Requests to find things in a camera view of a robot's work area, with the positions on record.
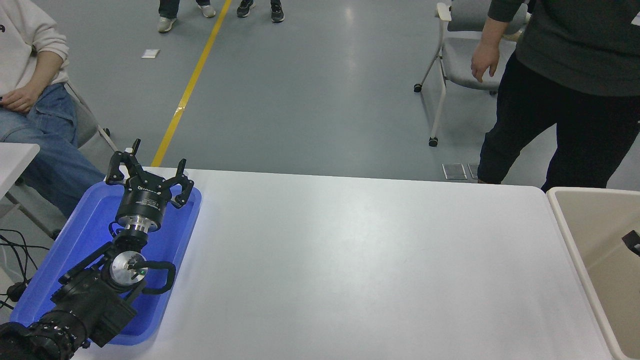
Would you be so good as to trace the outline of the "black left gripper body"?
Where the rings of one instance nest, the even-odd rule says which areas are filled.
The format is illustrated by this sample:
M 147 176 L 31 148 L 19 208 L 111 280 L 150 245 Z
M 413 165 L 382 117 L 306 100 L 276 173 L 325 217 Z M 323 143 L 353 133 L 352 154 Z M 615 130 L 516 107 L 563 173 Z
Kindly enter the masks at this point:
M 164 180 L 163 177 L 128 178 L 115 220 L 119 224 L 125 224 L 126 219 L 139 216 L 154 224 L 161 224 L 171 196 L 167 189 L 158 191 L 158 186 Z

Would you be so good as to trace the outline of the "person's hand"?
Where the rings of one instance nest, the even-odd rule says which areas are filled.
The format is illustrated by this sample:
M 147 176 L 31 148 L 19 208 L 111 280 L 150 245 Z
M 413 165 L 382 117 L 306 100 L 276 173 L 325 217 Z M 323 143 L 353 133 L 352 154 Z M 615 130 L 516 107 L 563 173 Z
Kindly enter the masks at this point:
M 14 89 L 13 91 L 4 94 L 0 101 L 0 105 L 2 109 L 10 112 L 28 114 L 38 101 L 42 91 L 43 89 L 36 85 L 26 84 L 21 88 Z
M 499 43 L 489 43 L 480 41 L 471 57 L 471 75 L 480 84 L 487 74 L 493 78 L 498 70 L 500 60 Z

